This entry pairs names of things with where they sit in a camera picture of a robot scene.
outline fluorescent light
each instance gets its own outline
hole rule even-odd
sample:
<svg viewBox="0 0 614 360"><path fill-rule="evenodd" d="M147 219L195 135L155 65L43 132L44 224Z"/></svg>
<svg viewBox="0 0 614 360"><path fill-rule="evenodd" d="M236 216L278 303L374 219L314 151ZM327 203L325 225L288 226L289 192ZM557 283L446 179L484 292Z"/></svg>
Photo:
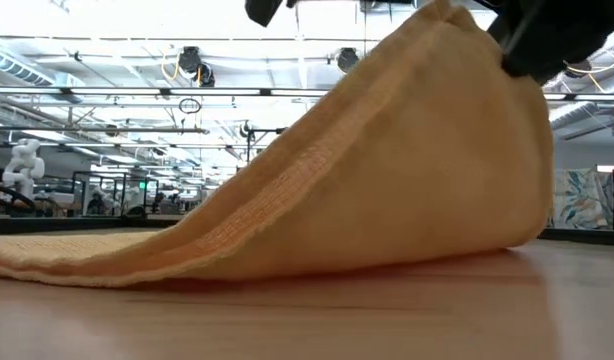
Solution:
<svg viewBox="0 0 614 360"><path fill-rule="evenodd" d="M156 170L155 173L163 176L176 176L176 173L171 170Z"/></svg>
<svg viewBox="0 0 614 360"><path fill-rule="evenodd" d="M547 100L564 100L565 94L544 94Z"/></svg>
<svg viewBox="0 0 614 360"><path fill-rule="evenodd" d="M159 145L159 144L119 144L120 147L128 147L128 148L144 148L144 147L167 147L169 145Z"/></svg>
<svg viewBox="0 0 614 360"><path fill-rule="evenodd" d="M73 146L73 147L86 147L86 148L94 148L94 147L114 147L114 144L103 144L103 143L91 143L91 144L79 144L79 143L67 143L65 146Z"/></svg>
<svg viewBox="0 0 614 360"><path fill-rule="evenodd" d="M156 88L72 88L79 95L159 95Z"/></svg>
<svg viewBox="0 0 614 360"><path fill-rule="evenodd" d="M227 145L225 144L177 144L177 148L181 149L224 149ZM246 149L247 145L230 145L234 149Z"/></svg>
<svg viewBox="0 0 614 360"><path fill-rule="evenodd" d="M89 149L85 149L85 148L81 148L81 147L75 147L74 149L76 149L76 151L85 154L85 155L89 155L89 156L100 156L98 153L93 152Z"/></svg>
<svg viewBox="0 0 614 360"><path fill-rule="evenodd" d="M259 96L260 90L257 89L220 89L220 88L190 88L190 89L172 89L172 95L182 96Z"/></svg>
<svg viewBox="0 0 614 360"><path fill-rule="evenodd" d="M121 155L105 155L106 158L112 161L121 162L125 164L135 164L139 163L139 160L136 160L129 156L121 156Z"/></svg>
<svg viewBox="0 0 614 360"><path fill-rule="evenodd" d="M47 140L54 140L54 141L64 141L69 139L66 136L63 136L57 132L54 131L44 131L44 130L24 130L23 133L27 134L27 135L31 135L31 136L35 136L35 137L39 137L42 139L47 139Z"/></svg>
<svg viewBox="0 0 614 360"><path fill-rule="evenodd" d="M272 90L272 96L295 96L295 97L322 97L328 93L327 90Z"/></svg>
<svg viewBox="0 0 614 360"><path fill-rule="evenodd" d="M91 171L126 174L129 172L129 169L114 169L106 166L92 165Z"/></svg>
<svg viewBox="0 0 614 360"><path fill-rule="evenodd" d="M577 95L576 100L580 101L614 101L614 94L594 94L594 95Z"/></svg>
<svg viewBox="0 0 614 360"><path fill-rule="evenodd" d="M8 145L12 145L12 146L16 146L16 145L21 145L19 143L8 143ZM58 143L40 143L41 147L48 147L48 146L60 146L60 144Z"/></svg>
<svg viewBox="0 0 614 360"><path fill-rule="evenodd" d="M0 94L40 94L40 95L53 95L62 94L59 88L49 87L2 87L0 86Z"/></svg>

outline humanoid robot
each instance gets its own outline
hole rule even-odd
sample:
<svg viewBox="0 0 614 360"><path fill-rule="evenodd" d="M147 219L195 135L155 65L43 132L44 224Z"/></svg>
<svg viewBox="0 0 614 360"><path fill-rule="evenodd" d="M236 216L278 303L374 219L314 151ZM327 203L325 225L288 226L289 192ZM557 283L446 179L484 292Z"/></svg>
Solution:
<svg viewBox="0 0 614 360"><path fill-rule="evenodd" d="M128 208L131 208L131 207L132 207L132 205L131 205L131 204L132 204L132 202L134 201L134 198L135 198L135 197L136 197L138 194L140 194L140 189L138 188L138 186L134 186L134 187L128 188L128 189L125 191L125 199L124 199L123 204L122 204L122 207L123 207L123 208L122 208L122 213L125 213L125 212L127 211L127 209L128 209ZM117 202L119 202L119 201L121 200L121 199L119 199L121 196L122 196L122 195L121 195L120 193L119 193L119 194L116 194L116 201L117 201Z"/></svg>
<svg viewBox="0 0 614 360"><path fill-rule="evenodd" d="M100 186L95 186L91 191L92 199L87 204L88 215L107 215L107 209L120 208L120 203L112 196L103 191Z"/></svg>
<svg viewBox="0 0 614 360"><path fill-rule="evenodd" d="M28 199L34 198L34 182L45 175L45 162L37 156L40 142L21 139L12 149L12 158L3 172L3 186L20 184L18 192Z"/></svg>

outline wall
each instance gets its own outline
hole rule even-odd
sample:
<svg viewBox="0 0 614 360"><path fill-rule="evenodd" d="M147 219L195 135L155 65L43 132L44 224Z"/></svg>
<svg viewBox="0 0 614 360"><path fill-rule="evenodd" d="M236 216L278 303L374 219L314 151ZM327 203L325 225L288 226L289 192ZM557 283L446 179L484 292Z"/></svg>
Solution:
<svg viewBox="0 0 614 360"><path fill-rule="evenodd" d="M71 179L74 171L88 171L90 158L74 153L60 153L54 148L43 148L40 157L45 161L45 175ZM11 149L0 149L0 168L11 160Z"/></svg>
<svg viewBox="0 0 614 360"><path fill-rule="evenodd" d="M557 169L592 168L614 165L614 145L557 142L554 162Z"/></svg>

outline robot workstation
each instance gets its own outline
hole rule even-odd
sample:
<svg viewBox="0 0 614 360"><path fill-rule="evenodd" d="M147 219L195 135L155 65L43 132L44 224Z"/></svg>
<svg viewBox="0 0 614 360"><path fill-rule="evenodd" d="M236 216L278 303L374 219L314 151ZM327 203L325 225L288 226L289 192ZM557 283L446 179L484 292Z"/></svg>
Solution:
<svg viewBox="0 0 614 360"><path fill-rule="evenodd" d="M0 360L90 357L614 360L614 0L0 2Z"/></svg>

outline cable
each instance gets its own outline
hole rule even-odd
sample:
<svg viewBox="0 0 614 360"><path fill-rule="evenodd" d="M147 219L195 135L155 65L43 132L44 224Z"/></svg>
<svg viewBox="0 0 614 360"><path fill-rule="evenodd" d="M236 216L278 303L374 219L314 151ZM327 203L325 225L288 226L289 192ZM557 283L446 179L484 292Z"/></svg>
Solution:
<svg viewBox="0 0 614 360"><path fill-rule="evenodd" d="M598 88L598 90L600 90L600 92L605 93L605 94L607 93L607 91L605 91L605 89L603 89L603 87L600 86L600 84L598 83L598 81L596 80L593 74L587 74L587 76L589 76L591 81L594 83L594 85L596 85L596 87Z"/></svg>
<svg viewBox="0 0 614 360"><path fill-rule="evenodd" d="M160 63L160 71L163 73L163 76L166 79L169 79L171 81L176 80L176 77L178 77L178 60L180 60L180 53L178 53L178 55L176 55L176 65L174 68L174 76L171 76L167 73L167 70L165 70L165 64L166 64L166 60L167 60L167 53L163 51L163 61Z"/></svg>
<svg viewBox="0 0 614 360"><path fill-rule="evenodd" d="M611 50L609 49L603 49L607 54L611 55L614 58L614 54L611 52ZM571 70L571 71L575 71L577 73L581 73L581 74L598 74L601 73L603 71L607 71L607 70L611 70L614 68L614 63L609 65L609 66L605 66L603 68L600 69L596 69L596 70L582 70L582 69L576 69L573 68L571 66L567 66L567 69Z"/></svg>

